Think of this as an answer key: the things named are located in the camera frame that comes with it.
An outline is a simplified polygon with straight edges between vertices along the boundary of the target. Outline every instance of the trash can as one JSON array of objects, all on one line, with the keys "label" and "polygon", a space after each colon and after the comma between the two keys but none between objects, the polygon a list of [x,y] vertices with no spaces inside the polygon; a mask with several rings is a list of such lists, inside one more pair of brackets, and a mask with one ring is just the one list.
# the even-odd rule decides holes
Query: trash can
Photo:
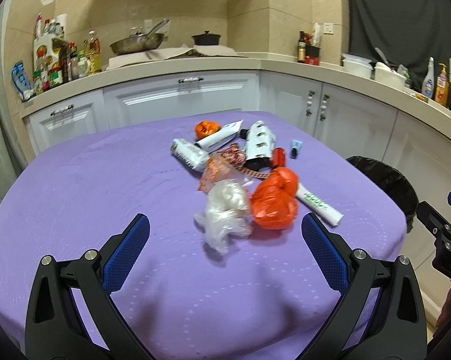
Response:
[{"label": "trash can", "polygon": [[360,170],[383,190],[404,212],[407,220],[407,233],[412,230],[412,222],[416,214],[419,199],[416,191],[397,169],[372,158],[355,155],[347,161]]}]

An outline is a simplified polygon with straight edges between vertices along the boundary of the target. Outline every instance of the small blue tube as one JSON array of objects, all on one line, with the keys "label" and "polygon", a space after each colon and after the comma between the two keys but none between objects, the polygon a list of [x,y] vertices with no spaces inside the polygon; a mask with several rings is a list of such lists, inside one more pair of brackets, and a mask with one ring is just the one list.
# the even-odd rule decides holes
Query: small blue tube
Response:
[{"label": "small blue tube", "polygon": [[299,151],[300,151],[301,148],[302,148],[302,141],[301,140],[292,139],[290,158],[296,159],[297,156],[299,155]]}]

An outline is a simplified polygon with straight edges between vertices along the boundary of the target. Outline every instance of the table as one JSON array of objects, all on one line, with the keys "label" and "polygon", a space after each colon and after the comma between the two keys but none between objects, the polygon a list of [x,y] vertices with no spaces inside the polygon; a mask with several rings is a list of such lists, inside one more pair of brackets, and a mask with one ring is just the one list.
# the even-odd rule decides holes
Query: table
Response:
[{"label": "table", "polygon": [[[23,343],[29,292],[42,256],[79,258],[141,212],[149,217],[151,235],[112,299],[157,359],[295,359],[339,298],[302,239],[300,224],[309,209],[299,203],[290,229],[256,228],[220,257],[204,246],[193,222],[207,197],[169,151],[174,138],[193,140],[202,120],[242,119],[244,127],[263,120],[276,146],[288,152],[292,139],[302,140],[298,158],[288,159],[287,166],[345,215],[334,231],[352,249],[385,260],[397,257],[406,234],[402,211],[344,159],[279,117],[221,112],[162,120],[58,144],[21,174],[0,206],[1,325]],[[83,299],[77,292],[75,297],[92,339],[101,344]],[[351,343],[370,312],[371,302]]]}]

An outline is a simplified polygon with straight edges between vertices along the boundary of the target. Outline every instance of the blue package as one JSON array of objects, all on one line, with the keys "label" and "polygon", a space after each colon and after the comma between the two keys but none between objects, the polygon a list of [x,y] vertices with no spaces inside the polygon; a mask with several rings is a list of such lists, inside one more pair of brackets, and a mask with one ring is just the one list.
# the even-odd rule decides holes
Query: blue package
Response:
[{"label": "blue package", "polygon": [[34,97],[34,88],[24,70],[23,61],[19,61],[14,65],[12,71],[10,72],[10,76],[13,79],[14,86],[21,96],[22,102],[26,102]]}]

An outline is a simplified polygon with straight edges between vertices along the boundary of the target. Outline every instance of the cabinet door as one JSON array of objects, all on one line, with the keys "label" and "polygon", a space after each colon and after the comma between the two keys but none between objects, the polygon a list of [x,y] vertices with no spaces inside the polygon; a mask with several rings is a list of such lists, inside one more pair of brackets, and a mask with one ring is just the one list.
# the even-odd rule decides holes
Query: cabinet door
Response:
[{"label": "cabinet door", "polygon": [[[384,162],[412,184],[419,201],[426,200],[451,223],[447,195],[451,191],[451,141],[424,123],[399,112]],[[435,238],[417,220],[401,253],[414,267],[434,251]]]},{"label": "cabinet door", "polygon": [[269,73],[267,95],[261,110],[271,112],[313,136],[321,90],[322,83],[317,81]]},{"label": "cabinet door", "polygon": [[102,90],[64,100],[29,117],[39,152],[78,135],[109,130]]},{"label": "cabinet door", "polygon": [[322,117],[315,138],[343,158],[382,160],[397,110],[370,97],[332,85],[322,89]]},{"label": "cabinet door", "polygon": [[196,72],[174,74],[104,89],[111,128],[207,114],[258,110],[258,74],[250,72]]}]

